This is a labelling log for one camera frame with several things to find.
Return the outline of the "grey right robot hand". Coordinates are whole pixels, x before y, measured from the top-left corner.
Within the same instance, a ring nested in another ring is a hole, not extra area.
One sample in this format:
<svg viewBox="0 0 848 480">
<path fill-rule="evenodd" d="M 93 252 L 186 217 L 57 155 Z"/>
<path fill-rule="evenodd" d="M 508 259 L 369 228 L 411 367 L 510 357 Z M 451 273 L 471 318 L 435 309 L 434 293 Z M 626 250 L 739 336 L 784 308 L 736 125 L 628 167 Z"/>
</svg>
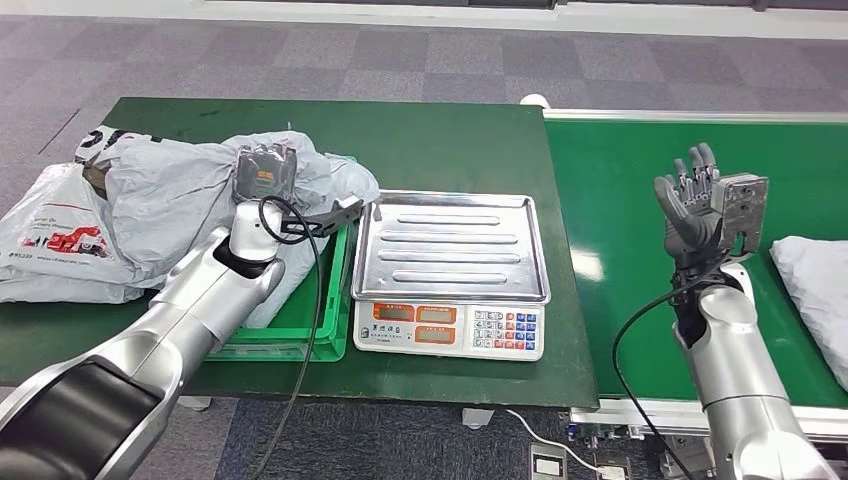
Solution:
<svg viewBox="0 0 848 480">
<path fill-rule="evenodd" d="M 716 229 L 720 215 L 711 207 L 712 190 L 720 178 L 710 146 L 688 150 L 689 161 L 674 160 L 676 173 L 653 181 L 655 198 L 665 217 L 664 249 L 677 270 L 699 268 L 716 261 Z"/>
</svg>

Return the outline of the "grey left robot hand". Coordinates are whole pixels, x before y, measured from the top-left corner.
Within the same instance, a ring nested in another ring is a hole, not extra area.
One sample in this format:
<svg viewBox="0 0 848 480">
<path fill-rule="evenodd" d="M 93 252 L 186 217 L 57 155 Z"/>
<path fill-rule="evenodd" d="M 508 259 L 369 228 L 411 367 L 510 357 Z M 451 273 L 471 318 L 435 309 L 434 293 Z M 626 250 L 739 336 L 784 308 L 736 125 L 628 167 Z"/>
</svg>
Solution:
<svg viewBox="0 0 848 480">
<path fill-rule="evenodd" d="M 281 143 L 241 146 L 233 171 L 232 196 L 237 203 L 278 196 L 294 198 L 296 151 Z"/>
</svg>

